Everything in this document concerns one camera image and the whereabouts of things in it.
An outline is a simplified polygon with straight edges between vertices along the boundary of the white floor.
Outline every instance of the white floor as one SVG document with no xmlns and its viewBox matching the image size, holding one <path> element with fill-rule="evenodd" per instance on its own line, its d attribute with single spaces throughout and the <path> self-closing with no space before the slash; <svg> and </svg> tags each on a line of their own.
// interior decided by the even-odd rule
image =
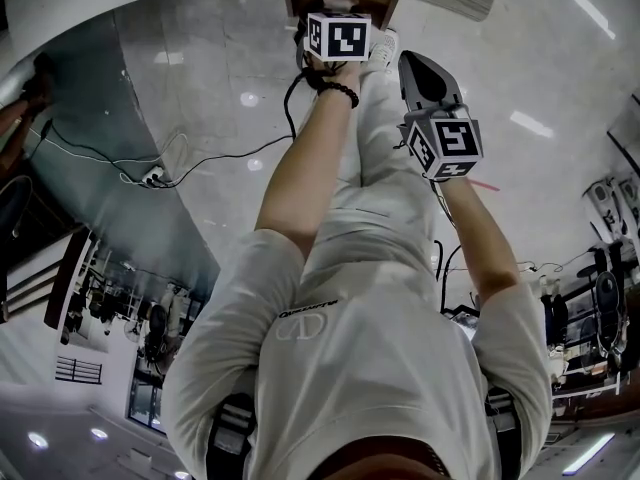
<svg viewBox="0 0 640 480">
<path fill-rule="evenodd" d="M 412 0 L 396 8 L 391 25 L 403 49 L 448 69 L 480 121 L 486 158 L 471 177 L 498 189 L 479 191 L 522 270 L 527 262 L 564 264 L 596 243 L 580 196 L 626 168 L 605 132 L 640 84 L 638 15 L 640 0 L 496 0 L 482 23 Z M 284 0 L 145 0 L 116 11 L 127 76 L 156 142 L 162 147 L 176 131 L 189 138 L 188 154 L 169 149 L 175 176 L 206 156 L 244 153 L 288 133 L 282 99 L 297 69 L 285 20 Z M 245 93 L 257 105 L 243 106 Z M 296 90 L 298 122 L 311 97 L 306 87 Z M 640 143 L 638 127 L 619 133 L 624 144 Z M 287 146 L 250 157 L 261 170 L 249 170 L 248 159 L 214 160 L 179 186 L 223 268 L 234 240 L 253 228 Z M 438 218 L 448 255 L 458 241 Z M 542 272 L 569 283 L 587 262 Z M 464 268 L 462 256 L 453 264 Z M 448 287 L 448 305 L 468 303 L 466 272 L 454 271 Z"/>
</svg>

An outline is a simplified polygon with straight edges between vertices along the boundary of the power strip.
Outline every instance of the power strip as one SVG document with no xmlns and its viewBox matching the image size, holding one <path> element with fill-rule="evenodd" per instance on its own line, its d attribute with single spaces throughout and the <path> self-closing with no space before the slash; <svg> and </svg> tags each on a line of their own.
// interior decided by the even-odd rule
<svg viewBox="0 0 640 480">
<path fill-rule="evenodd" d="M 162 176 L 164 176 L 164 169 L 161 166 L 156 165 L 142 177 L 140 182 L 144 183 L 147 186 L 153 187 L 153 182 L 158 181 L 160 178 L 162 178 Z"/>
</svg>

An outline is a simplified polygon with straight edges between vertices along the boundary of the white cube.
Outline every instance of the white cube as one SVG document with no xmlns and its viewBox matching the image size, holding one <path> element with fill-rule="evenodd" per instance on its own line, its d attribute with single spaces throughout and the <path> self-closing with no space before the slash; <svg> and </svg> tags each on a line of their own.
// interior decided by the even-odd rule
<svg viewBox="0 0 640 480">
<path fill-rule="evenodd" d="M 466 176 L 482 160 L 477 122 L 471 119 L 416 119 L 407 125 L 405 142 L 428 179 Z"/>
<path fill-rule="evenodd" d="M 323 62 L 366 61 L 369 58 L 371 16 L 309 13 L 304 48 Z"/>
</svg>

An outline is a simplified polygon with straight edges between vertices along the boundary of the window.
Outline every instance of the window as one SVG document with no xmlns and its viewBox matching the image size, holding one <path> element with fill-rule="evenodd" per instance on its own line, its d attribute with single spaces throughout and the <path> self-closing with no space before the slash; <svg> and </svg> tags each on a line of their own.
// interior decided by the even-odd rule
<svg viewBox="0 0 640 480">
<path fill-rule="evenodd" d="M 153 378 L 146 372 L 135 370 L 129 398 L 129 418 L 164 434 L 160 382 L 160 379 Z"/>
</svg>

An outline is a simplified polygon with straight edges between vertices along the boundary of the ceiling light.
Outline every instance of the ceiling light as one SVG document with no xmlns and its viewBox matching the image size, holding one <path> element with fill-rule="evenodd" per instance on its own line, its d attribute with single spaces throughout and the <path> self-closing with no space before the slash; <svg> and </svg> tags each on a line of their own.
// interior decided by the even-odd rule
<svg viewBox="0 0 640 480">
<path fill-rule="evenodd" d="M 536 121 L 533 117 L 528 116 L 527 114 L 523 114 L 518 110 L 515 110 L 511 117 L 509 117 L 514 123 L 519 124 L 520 126 L 524 126 L 526 129 L 531 130 L 536 135 L 540 135 L 541 137 L 546 137 L 547 139 L 553 138 L 553 130 L 551 128 L 547 128 L 542 123 Z"/>
<path fill-rule="evenodd" d="M 562 476 L 573 476 L 578 470 L 584 466 L 587 462 L 589 462 L 596 453 L 602 450 L 606 444 L 613 439 L 615 436 L 614 433 L 603 435 L 596 444 L 594 444 L 591 448 L 589 448 L 586 452 L 584 452 L 578 460 L 576 460 L 573 464 L 569 465 L 563 472 Z"/>
<path fill-rule="evenodd" d="M 91 433 L 98 439 L 106 439 L 107 437 L 109 437 L 104 430 L 100 430 L 99 428 L 92 428 Z"/>
<path fill-rule="evenodd" d="M 182 52 L 167 53 L 162 51 L 156 54 L 153 62 L 154 64 L 184 64 L 184 55 Z"/>
<path fill-rule="evenodd" d="M 604 14 L 602 14 L 595 5 L 593 5 L 589 0 L 573 0 L 575 3 L 577 3 L 580 7 L 582 7 L 582 9 L 589 15 L 591 16 L 591 19 L 593 21 L 595 21 L 598 26 L 604 30 L 607 35 L 611 38 L 611 39 L 615 39 L 616 35 L 611 32 L 611 30 L 609 30 L 609 20 L 607 20 L 607 18 L 604 17 Z"/>
<path fill-rule="evenodd" d="M 47 440 L 44 437 L 42 437 L 40 434 L 36 434 L 35 432 L 29 432 L 29 434 L 27 435 L 29 436 L 29 441 L 31 441 L 41 450 L 46 450 L 47 448 L 49 448 L 49 443 L 47 443 Z"/>
<path fill-rule="evenodd" d="M 252 92 L 243 92 L 240 95 L 240 103 L 245 107 L 255 107 L 259 103 L 259 98 Z"/>
<path fill-rule="evenodd" d="M 249 158 L 249 161 L 247 162 L 247 168 L 250 171 L 259 171 L 260 169 L 262 169 L 262 161 L 257 158 Z"/>
</svg>

